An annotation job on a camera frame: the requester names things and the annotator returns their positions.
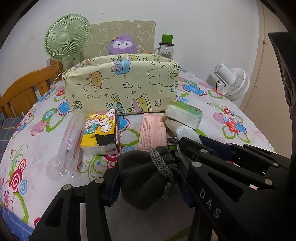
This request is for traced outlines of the beige door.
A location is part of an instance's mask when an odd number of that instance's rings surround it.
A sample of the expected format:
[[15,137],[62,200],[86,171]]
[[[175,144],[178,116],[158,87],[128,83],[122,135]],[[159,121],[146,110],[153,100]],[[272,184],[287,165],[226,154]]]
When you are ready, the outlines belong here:
[[278,61],[269,33],[286,32],[279,18],[260,1],[257,3],[259,37],[250,88],[240,108],[267,138],[275,151],[292,154],[292,121],[285,100]]

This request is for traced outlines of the grey plaid pillow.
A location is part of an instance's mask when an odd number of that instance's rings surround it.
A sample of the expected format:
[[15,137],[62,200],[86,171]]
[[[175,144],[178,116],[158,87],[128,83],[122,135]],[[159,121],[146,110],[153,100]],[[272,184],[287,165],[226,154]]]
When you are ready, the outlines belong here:
[[0,116],[0,162],[4,156],[7,145],[15,132],[18,124],[21,122],[22,118],[14,117],[7,118],[1,113]]

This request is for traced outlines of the pink paper packet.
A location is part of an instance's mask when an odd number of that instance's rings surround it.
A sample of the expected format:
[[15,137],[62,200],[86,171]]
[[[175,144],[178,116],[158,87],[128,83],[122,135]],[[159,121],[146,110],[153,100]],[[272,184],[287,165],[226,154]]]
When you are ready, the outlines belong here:
[[142,117],[138,149],[148,151],[150,148],[167,145],[167,131],[163,113],[145,113]]

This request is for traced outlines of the grey drawstring pouch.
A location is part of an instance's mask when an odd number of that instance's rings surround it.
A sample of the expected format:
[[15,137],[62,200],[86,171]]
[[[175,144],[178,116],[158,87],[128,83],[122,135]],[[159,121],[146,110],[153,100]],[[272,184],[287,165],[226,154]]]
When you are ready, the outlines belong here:
[[145,210],[160,198],[167,199],[180,172],[168,147],[134,150],[118,158],[123,199]]

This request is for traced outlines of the clear plastic sleeve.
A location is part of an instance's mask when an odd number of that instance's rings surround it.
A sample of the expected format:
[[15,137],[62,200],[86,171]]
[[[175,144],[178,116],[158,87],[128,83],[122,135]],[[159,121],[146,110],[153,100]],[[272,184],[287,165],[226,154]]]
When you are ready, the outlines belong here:
[[70,118],[63,133],[56,156],[53,156],[46,167],[46,174],[52,181],[62,178],[75,178],[81,156],[81,138],[84,131],[86,116],[74,115]]

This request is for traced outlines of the yellow cartoon fabric box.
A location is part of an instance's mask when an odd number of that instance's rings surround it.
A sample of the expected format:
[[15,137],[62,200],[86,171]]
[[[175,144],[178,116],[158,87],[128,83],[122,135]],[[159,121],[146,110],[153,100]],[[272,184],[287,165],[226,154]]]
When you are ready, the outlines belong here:
[[163,112],[176,99],[180,70],[178,62],[157,54],[86,59],[64,72],[66,99],[75,114]]

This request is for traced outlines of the purple plush toy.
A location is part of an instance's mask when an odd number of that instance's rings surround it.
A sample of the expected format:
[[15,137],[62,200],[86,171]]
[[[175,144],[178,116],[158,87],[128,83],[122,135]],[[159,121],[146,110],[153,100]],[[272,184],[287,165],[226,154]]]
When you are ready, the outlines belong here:
[[111,40],[108,52],[110,55],[134,54],[137,52],[137,46],[131,35],[122,35]]

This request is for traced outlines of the floral tablecloth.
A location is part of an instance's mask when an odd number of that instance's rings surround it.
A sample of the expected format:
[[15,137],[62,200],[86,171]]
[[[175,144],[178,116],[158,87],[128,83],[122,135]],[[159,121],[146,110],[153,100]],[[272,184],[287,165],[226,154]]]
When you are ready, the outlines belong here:
[[[203,117],[197,133],[222,143],[250,144],[273,151],[271,143],[256,125],[211,85],[186,70],[180,71],[179,101],[198,107]],[[58,82],[19,125],[9,118],[1,121],[1,218],[20,240],[28,240],[44,211],[63,185],[86,185],[113,167],[117,156],[83,155],[74,178],[58,174],[55,156],[72,117],[64,84]],[[160,199],[141,211],[118,198],[106,209],[113,240],[179,240],[189,233],[194,210],[177,189],[169,199]]]

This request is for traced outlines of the green tissue pack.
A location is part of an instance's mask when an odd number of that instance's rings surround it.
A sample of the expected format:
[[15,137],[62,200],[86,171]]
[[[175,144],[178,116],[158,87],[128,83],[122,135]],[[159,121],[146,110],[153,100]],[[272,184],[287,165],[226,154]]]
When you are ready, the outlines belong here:
[[195,130],[201,122],[203,111],[185,102],[169,101],[165,116]]

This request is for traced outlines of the white standing fan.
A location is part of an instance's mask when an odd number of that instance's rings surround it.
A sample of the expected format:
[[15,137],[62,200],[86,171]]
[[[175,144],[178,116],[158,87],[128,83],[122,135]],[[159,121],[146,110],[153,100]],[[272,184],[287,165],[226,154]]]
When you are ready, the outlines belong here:
[[228,68],[223,62],[218,62],[213,67],[206,82],[237,106],[241,105],[250,87],[245,70],[240,67]]

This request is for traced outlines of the green patterned cardboard sheet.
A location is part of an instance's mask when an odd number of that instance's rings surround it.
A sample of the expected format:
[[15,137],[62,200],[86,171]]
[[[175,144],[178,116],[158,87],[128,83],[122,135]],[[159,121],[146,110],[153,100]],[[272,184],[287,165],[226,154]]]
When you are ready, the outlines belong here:
[[106,56],[111,40],[115,37],[130,35],[137,52],[152,52],[156,22],[153,21],[112,21],[90,26],[89,41],[81,52],[80,60]]

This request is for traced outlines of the green desk fan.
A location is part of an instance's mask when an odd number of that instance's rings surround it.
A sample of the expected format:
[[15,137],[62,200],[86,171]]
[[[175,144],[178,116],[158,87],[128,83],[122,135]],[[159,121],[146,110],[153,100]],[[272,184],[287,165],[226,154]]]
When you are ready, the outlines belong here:
[[57,19],[44,37],[44,51],[51,59],[80,62],[81,52],[90,38],[90,23],[82,15],[69,14]]

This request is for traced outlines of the white cloth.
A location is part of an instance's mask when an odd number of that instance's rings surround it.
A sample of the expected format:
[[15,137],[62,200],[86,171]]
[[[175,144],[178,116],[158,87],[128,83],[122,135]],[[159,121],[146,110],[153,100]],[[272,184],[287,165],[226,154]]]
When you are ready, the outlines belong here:
[[179,126],[174,131],[174,134],[176,135],[179,141],[181,140],[181,138],[189,138],[199,144],[202,144],[202,141],[199,138],[199,135],[192,128],[188,126]]

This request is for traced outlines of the yellow cartoon tissue pack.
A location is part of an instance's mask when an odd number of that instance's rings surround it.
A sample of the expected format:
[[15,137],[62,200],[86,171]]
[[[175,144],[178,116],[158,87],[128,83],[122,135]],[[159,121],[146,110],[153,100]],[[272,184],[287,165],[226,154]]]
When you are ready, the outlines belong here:
[[116,109],[88,114],[80,147],[87,156],[119,154],[119,120]]

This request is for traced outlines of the glass jar green lid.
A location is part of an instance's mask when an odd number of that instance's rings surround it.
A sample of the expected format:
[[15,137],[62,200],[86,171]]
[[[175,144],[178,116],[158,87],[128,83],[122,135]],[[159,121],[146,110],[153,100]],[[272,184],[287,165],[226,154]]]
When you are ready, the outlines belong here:
[[159,47],[154,49],[154,54],[158,54],[160,56],[163,56],[172,60],[173,54],[174,54],[173,47],[174,47],[173,36],[163,34],[162,41],[159,43]]

